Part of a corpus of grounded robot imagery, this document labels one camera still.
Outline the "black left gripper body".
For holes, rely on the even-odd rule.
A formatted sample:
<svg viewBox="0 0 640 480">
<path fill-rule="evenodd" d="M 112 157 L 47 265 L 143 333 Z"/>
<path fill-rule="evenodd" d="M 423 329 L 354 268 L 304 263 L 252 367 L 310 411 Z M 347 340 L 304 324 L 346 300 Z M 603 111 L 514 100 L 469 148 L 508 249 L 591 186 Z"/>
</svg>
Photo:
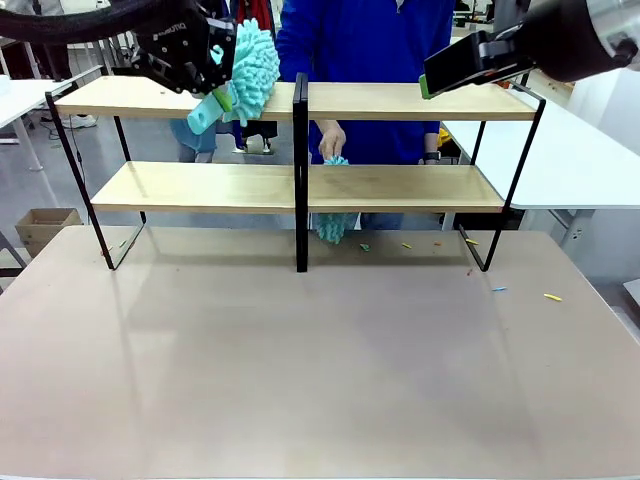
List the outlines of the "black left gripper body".
<svg viewBox="0 0 640 480">
<path fill-rule="evenodd" d="M 231 79 L 236 48 L 236 20 L 223 5 L 176 5 L 174 10 L 134 30 L 135 75 L 176 92 L 189 92 L 184 64 L 193 62 L 211 92 Z"/>
</svg>

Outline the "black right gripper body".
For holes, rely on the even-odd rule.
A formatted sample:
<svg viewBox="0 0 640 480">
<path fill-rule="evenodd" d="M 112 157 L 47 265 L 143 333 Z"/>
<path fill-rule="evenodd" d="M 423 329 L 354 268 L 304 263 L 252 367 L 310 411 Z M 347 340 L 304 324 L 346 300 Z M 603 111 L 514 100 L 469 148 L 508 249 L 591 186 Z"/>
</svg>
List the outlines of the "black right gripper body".
<svg viewBox="0 0 640 480">
<path fill-rule="evenodd" d="M 517 50 L 561 82 L 629 68 L 631 3 L 543 1 L 523 17 Z"/>
</svg>

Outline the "person's right hand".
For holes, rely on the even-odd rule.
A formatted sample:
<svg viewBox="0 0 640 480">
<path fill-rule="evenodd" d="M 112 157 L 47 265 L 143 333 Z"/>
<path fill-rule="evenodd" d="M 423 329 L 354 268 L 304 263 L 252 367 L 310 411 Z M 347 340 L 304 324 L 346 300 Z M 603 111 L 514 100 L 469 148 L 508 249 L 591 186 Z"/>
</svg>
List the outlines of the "person's right hand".
<svg viewBox="0 0 640 480">
<path fill-rule="evenodd" d="M 317 127 L 322 135 L 318 150 L 324 160 L 340 156 L 346 143 L 346 134 L 336 120 L 318 120 Z"/>
</svg>

